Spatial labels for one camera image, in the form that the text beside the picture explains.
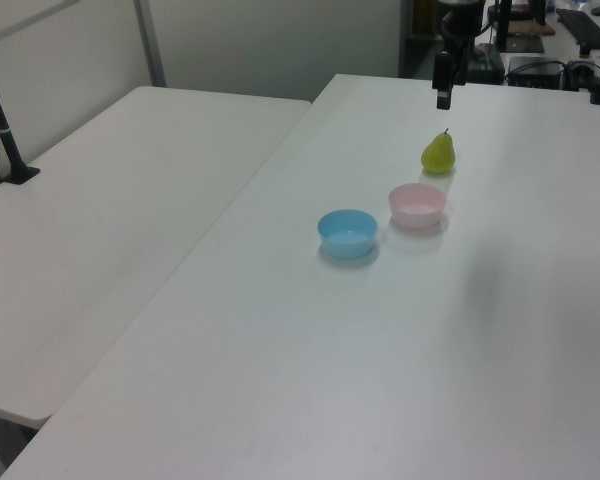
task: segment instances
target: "wall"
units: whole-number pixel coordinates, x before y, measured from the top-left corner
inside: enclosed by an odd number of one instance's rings
[[[150,84],[133,0],[82,0],[0,39],[0,101],[27,163]]]
[[[309,101],[336,73],[398,76],[410,3],[148,1],[169,87]]]

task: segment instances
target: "floor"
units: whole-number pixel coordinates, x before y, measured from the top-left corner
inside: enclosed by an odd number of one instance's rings
[[[441,49],[440,41],[408,40],[405,48],[405,78],[431,80],[434,57]],[[0,475],[26,447],[35,433],[35,430],[0,420]]]

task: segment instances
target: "pear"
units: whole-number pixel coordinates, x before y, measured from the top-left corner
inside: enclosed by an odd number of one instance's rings
[[[448,128],[436,136],[433,142],[422,152],[422,166],[429,173],[447,173],[453,168],[453,164],[456,162],[456,153],[453,151],[453,140],[447,131],[449,131]]]

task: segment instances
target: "table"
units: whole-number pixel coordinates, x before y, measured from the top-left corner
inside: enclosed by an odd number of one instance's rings
[[[4,480],[600,480],[600,107],[435,96],[336,76]],[[387,205],[415,181],[449,198],[419,233]],[[372,254],[320,253],[339,208]]]
[[[493,5],[493,0],[488,0],[485,6],[484,18],[486,19],[486,10],[489,5]],[[591,8],[600,5],[600,0],[592,0],[585,3],[575,3],[571,0],[556,0],[556,8],[565,8],[569,10],[582,10],[590,15]],[[600,26],[600,17],[591,16],[591,18]],[[553,57],[562,62],[569,62],[572,60],[581,60],[579,58],[580,47],[576,45],[576,39],[571,33],[558,22],[558,14],[555,12],[546,14],[546,21],[551,25],[555,31],[555,35],[542,37],[542,43],[544,45],[545,53],[534,54],[534,53],[502,53],[502,61],[505,66],[505,73],[509,71],[509,60],[512,56],[528,56],[538,57],[546,56]],[[476,39],[476,45],[480,43],[489,43],[491,33],[487,31]],[[493,31],[493,42],[495,43],[495,30]],[[600,50],[592,50],[591,57],[588,59],[593,61],[600,67]],[[596,75],[600,76],[600,70],[596,69]]]
[[[0,185],[1,418],[56,411],[307,108],[140,88]]]

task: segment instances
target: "desk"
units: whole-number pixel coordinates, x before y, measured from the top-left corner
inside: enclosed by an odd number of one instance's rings
[[[0,417],[56,411],[307,108],[140,88],[0,185]]]
[[[493,5],[493,0],[488,0],[485,6],[484,18],[486,19],[486,11],[489,5]],[[556,0],[556,8],[565,8],[570,10],[582,10],[587,14],[591,13],[591,8],[600,5],[600,0],[592,0],[586,3],[575,3],[570,0]],[[600,17],[591,16],[591,18],[600,26]],[[571,33],[558,22],[558,14],[555,12],[546,14],[546,21],[551,25],[555,31],[555,35],[542,37],[542,43],[544,45],[545,53],[533,54],[533,53],[502,53],[502,61],[505,66],[505,73],[509,71],[509,60],[512,56],[547,56],[557,58],[562,62],[568,62],[571,60],[579,60],[578,53],[580,47],[576,45],[576,39]],[[482,34],[476,39],[476,45],[479,43],[489,43],[490,32]],[[495,43],[495,30],[493,31],[493,42]],[[600,66],[600,50],[592,50],[591,57],[589,60],[594,61],[596,65]],[[596,71],[596,75],[600,76],[600,70]]]
[[[4,480],[600,480],[600,107],[435,104],[336,76]],[[426,177],[446,127],[457,170]],[[446,218],[401,231],[419,180]],[[316,224],[347,207],[380,232],[339,263]]]

